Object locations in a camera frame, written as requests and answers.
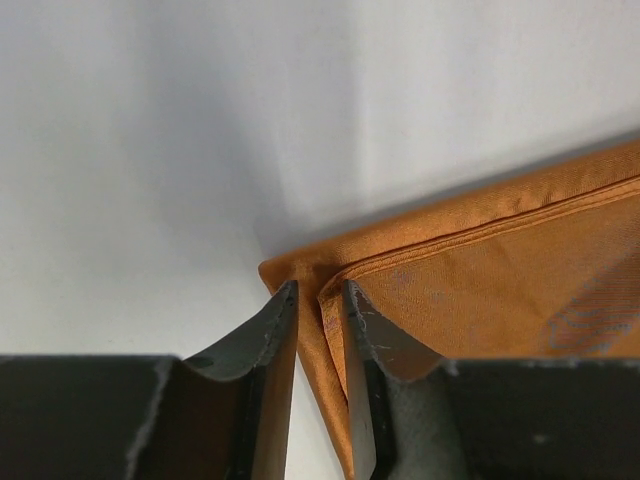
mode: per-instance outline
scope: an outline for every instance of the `brown cloth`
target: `brown cloth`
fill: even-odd
[[[445,357],[640,354],[640,141],[260,265],[300,285],[298,351],[353,478],[341,284]]]

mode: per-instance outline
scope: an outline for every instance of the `brown garment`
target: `brown garment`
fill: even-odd
[[[341,284],[452,358],[637,356],[640,141],[269,260],[300,284],[299,353],[347,478]]]

